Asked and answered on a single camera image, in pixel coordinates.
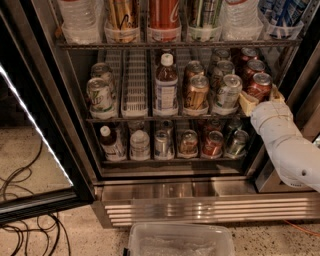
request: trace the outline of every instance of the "floor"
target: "floor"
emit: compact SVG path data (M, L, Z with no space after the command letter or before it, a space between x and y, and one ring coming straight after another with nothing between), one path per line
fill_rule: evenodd
M14 115L20 118L18 123L10 117L2 119L6 121L0 125L1 189L4 180L10 177L13 171L32 161L39 151L41 141L23 113L16 111L15 107L13 109ZM31 170L32 173L27 171L16 177L14 181L21 181L20 183L14 183L15 186L9 186L6 189L6 200L30 195L30 191L41 193L70 186L45 146L41 149L37 161L31 166ZM4 191L2 190L1 193L0 207L1 200L5 200ZM90 206L63 211L54 216L58 217L63 226L53 226L55 217L41 216L24 222L10 223L7 227L0 228L0 255L50 255L50 251L55 247L51 255L121 256L124 248L128 246L130 229L103 229ZM29 232L13 232L12 227L16 227L16 231L17 228L26 230L26 225ZM230 230L237 256L320 255L319 237L306 234L284 222L217 225L225 226ZM320 220L300 221L299 225L314 232L320 232ZM13 254L17 245L21 248Z

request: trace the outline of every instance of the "beverage can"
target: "beverage can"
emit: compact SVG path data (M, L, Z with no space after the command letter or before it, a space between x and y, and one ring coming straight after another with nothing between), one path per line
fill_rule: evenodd
M169 136L165 130L158 130L154 135L155 157L166 157L169 150Z
M192 155L198 152L198 134L194 130L185 130L181 134L179 151L184 155Z
M215 105L222 109L232 109L242 90L242 80L237 75L225 75L219 83Z
M226 153L234 157L242 155L249 140L249 135L243 130L237 130L229 139Z
M242 81L243 81L243 87L246 88L251 77L256 73L262 73L266 69L266 65L261 60L249 60L247 64L243 67L243 73L242 73Z
M264 101L270 95L272 89L272 78L267 73L256 73L251 78L246 92L257 98L259 102Z
M209 92L209 81L204 75L191 77L184 99L184 107L192 110L201 110L208 106L207 95Z
M102 78L95 77L88 81L87 94L94 111L106 112L113 109L110 87Z
M213 68L213 74L211 76L210 87L213 91L217 91L218 85L222 78L228 74L234 74L234 65L229 60L221 60Z
M107 24L113 30L130 30L139 26L139 0L106 0ZM128 43L133 41L136 35L128 33L116 41Z
M191 60L184 68L184 75L182 81L182 93L184 97L186 97L187 95L187 87L189 84L189 80L195 75L204 75L204 67L200 61Z
M207 156L218 157L222 153L223 135L221 132L212 131L206 137L202 153Z
M175 29L180 26L179 0L149 0L150 28L159 30ZM173 41L175 37L159 36L155 41Z
M210 62L207 69L207 77L210 79L213 73L214 67L217 65L219 61L222 60L231 60L231 51L230 49L214 49L211 57Z

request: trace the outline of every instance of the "electrical cord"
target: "electrical cord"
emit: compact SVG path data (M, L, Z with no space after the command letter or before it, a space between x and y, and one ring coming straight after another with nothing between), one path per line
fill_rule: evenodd
M320 237L320 233L317 233L317 232L314 232L312 230L309 230L309 229L306 229L306 228L303 228L303 227L300 227L296 224L293 224L292 222L288 221L288 220L283 220L285 223L291 225L292 227L304 232L304 233L307 233L309 235L312 235L312 236L317 236L317 237Z
M3 179L0 177L0 180L3 181L3 185L1 186L0 188L0 197L3 198L4 201L7 201L8 200L8 197L9 196L12 196L12 197L15 197L15 198L18 198L18 195L12 193L12 192L7 192L7 190L9 189L9 187L15 187L15 188L19 188L21 190L24 190L28 193L30 193L31 195L33 195L34 193L27 189L27 188L24 188L20 185L17 185L17 183L21 183L25 180L27 180L28 178L31 177L32 175L32 170L31 170L31 166L37 161L37 159L39 158L40 154L41 154L41 151L42 151L42 146L43 146L43 143L42 143L42 140L41 140L41 143L40 143L40 147L39 147L39 151L37 153L37 155L35 156L35 158L29 163L27 164L26 166L23 166L23 167L20 167L18 169L16 169L14 172L12 172L9 177L7 179ZM23 179L20 179L20 180L17 180L16 178L21 175L22 173L25 173L25 172L28 172L27 176ZM64 225L61 223L61 221L59 220L59 217L58 217L58 214L57 216L53 215L53 214L48 214L47 215L48 217L50 217L52 220L53 220L53 224L47 228L44 228L40 225L40 218L41 217L37 217L37 228L29 228L29 226L27 225L26 222L24 221L18 221L18 223L22 223L24 225L24 228L21 229L17 226L14 226L13 224L5 224L5 225L0 225L0 228L9 232L9 233L16 233L17 234L17 237L18 237L18 242L17 242L17 245L16 245L16 248L14 249L14 251L12 252L12 256L14 255L17 255L19 253L19 251L23 248L23 243L25 241L25 245L24 245L24 255L28 255L28 245L29 245L29 239L30 239L30 234L33 233L33 232L40 232L42 233L43 235L45 235L46 237L46 247L45 247L45 251L44 253L42 254L43 256L45 256L47 253L47 255L51 256L53 255L53 253L55 252L56 248L57 248L57 245L60 241L60 236L61 236L61 228L65 234L65 237L66 237L66 241L67 241L67 247L68 247L68 255L71 255L71 246L70 246L70 241L69 241L69 237L68 237L68 233L64 227ZM52 232L53 230L57 229L57 234L55 236L55 239L54 239L54 243L53 243L53 246L49 251L49 247L50 247L50 235L49 233Z

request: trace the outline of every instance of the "refrigerator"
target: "refrigerator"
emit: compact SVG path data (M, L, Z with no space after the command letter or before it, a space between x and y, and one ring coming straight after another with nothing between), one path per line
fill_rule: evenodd
M263 141L239 111L229 115L207 112L170 117L153 109L153 61L159 49L173 49L180 82L190 60L208 66L212 49L258 48L273 72L274 83L290 107L303 136L318 143L320 134L319 1L311 0L303 16L304 27L296 39L187 40L181 18L181 40L149 42L146 1L140 0L140 40L134 43L77 44L66 41L63 20L55 0L5 0L1 7L2 78L12 82L34 123L71 181L70 188L5 201L0 223L90 204L104 228L137 222L219 223L282 219L318 219L320 195L308 187L285 185L274 170ZM183 17L184 2L180 2ZM115 115L92 117L86 86L91 67L105 62L118 88ZM142 115L130 115L124 90L138 83L144 105ZM179 124L196 126L218 118L222 123L239 117L250 135L246 153L237 159L221 156L185 159L177 154ZM155 158L153 136L159 122L173 121L174 158ZM130 159L128 122L144 122L150 135L150 159ZM124 127L127 159L105 158L99 143L104 125Z

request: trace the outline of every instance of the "clear plastic bin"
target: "clear plastic bin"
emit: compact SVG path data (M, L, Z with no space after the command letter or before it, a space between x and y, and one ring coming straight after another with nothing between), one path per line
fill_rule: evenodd
M234 256L231 232L220 226L137 223L130 231L130 256Z
M121 114L125 118L148 116L146 52L125 52L124 64Z

